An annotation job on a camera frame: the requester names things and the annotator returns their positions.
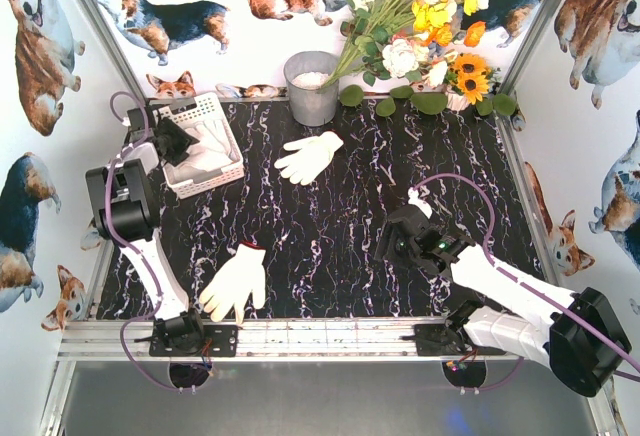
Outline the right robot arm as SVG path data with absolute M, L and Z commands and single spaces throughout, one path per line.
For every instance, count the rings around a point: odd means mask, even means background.
M 386 218 L 375 257 L 446 276 L 498 303 L 501 311 L 476 302 L 460 309 L 447 334 L 534 361 L 581 396 L 596 396 L 632 349 L 604 294 L 572 292 L 491 261 L 467 235 L 439 232 L 416 205 Z

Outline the white plastic storage basket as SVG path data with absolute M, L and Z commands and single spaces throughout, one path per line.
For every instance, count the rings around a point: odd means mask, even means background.
M 163 174 L 178 198 L 244 177 L 242 152 L 215 93 L 156 99 L 151 110 Z

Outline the orange dotted glove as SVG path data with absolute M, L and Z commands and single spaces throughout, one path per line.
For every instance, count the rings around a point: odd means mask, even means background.
M 198 143 L 188 149 L 189 157 L 178 165 L 179 169 L 210 172 L 238 161 L 221 124 L 200 122 L 185 130 L 196 137 Z

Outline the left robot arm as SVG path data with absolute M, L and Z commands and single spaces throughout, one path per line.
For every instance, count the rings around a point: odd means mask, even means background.
M 85 174 L 98 234 L 118 247 L 151 302 L 152 356 L 196 354 L 205 343 L 202 320 L 162 248 L 160 209 L 148 173 L 160 164 L 158 124 L 147 109 L 129 113 L 126 144 L 105 166 Z

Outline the cream knit glove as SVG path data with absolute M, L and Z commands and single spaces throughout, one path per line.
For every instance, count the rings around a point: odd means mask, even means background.
M 331 163 L 343 140 L 333 131 L 323 132 L 284 144 L 288 155 L 278 159 L 274 167 L 292 184 L 309 185 Z

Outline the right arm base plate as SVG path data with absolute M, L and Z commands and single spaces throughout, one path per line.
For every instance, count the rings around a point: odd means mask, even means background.
M 479 346 L 462 331 L 462 327 L 448 320 L 437 323 L 419 323 L 412 332 L 402 335 L 401 341 L 411 342 L 418 356 L 465 356 L 474 353 L 479 356 L 503 356 L 505 351 Z

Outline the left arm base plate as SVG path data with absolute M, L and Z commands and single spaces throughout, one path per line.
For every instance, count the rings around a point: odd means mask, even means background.
M 154 324 L 149 345 L 152 357 L 234 357 L 238 344 L 235 325 L 206 324 L 178 319 Z

